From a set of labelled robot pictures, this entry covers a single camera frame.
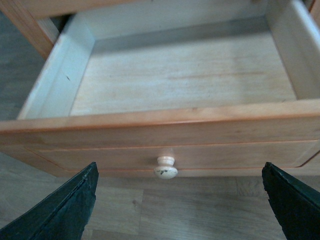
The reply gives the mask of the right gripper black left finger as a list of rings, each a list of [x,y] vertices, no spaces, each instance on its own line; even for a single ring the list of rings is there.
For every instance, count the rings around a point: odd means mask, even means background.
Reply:
[[[2,240],[79,240],[96,202],[99,179],[92,162],[0,230]]]

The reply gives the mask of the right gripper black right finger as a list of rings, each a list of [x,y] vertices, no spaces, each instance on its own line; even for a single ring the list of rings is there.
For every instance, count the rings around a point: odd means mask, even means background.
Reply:
[[[264,190],[273,213],[288,240],[320,238],[320,193],[266,162],[262,169]]]

